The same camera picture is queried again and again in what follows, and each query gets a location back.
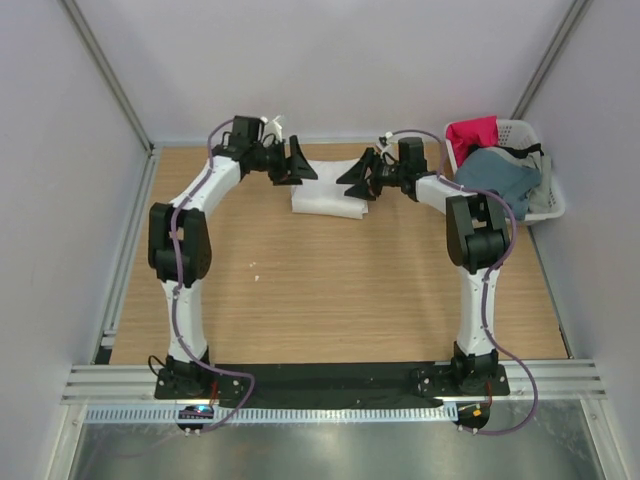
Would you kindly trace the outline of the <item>white t shirt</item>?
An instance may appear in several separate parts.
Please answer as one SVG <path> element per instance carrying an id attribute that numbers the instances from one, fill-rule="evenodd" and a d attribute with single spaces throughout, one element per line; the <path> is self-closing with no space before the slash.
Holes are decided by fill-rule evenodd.
<path id="1" fill-rule="evenodd" d="M 336 183 L 356 163 L 357 159 L 310 160 L 318 179 L 291 187 L 292 212 L 362 220 L 369 211 L 367 201 L 345 196 L 349 186 Z"/>

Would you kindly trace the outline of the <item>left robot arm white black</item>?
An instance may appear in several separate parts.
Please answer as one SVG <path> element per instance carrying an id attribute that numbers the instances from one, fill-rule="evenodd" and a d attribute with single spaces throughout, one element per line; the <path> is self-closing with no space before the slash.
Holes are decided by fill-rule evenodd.
<path id="1" fill-rule="evenodd" d="M 237 115 L 212 131 L 204 166 L 186 189 L 150 208 L 148 264 L 163 288 L 170 322 L 168 353 L 156 374 L 158 399 L 202 397 L 223 374 L 210 363 L 202 321 L 203 281 L 213 259 L 207 220 L 252 172 L 266 173 L 275 186 L 318 177 L 298 138 L 284 138 L 279 118 Z"/>

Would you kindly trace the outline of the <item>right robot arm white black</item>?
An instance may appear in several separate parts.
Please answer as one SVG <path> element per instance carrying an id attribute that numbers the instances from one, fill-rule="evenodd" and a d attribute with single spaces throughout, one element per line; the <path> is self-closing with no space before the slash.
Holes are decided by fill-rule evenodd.
<path id="1" fill-rule="evenodd" d="M 419 137 L 399 139 L 395 156 L 383 142 L 366 149 L 336 183 L 347 187 L 345 196 L 366 201 L 377 199 L 385 187 L 396 187 L 445 215 L 447 253 L 461 281 L 460 326 L 450 366 L 426 375 L 421 385 L 442 379 L 462 395 L 508 394 L 493 328 L 497 280 L 511 247 L 500 198 L 468 192 L 429 170 Z"/>

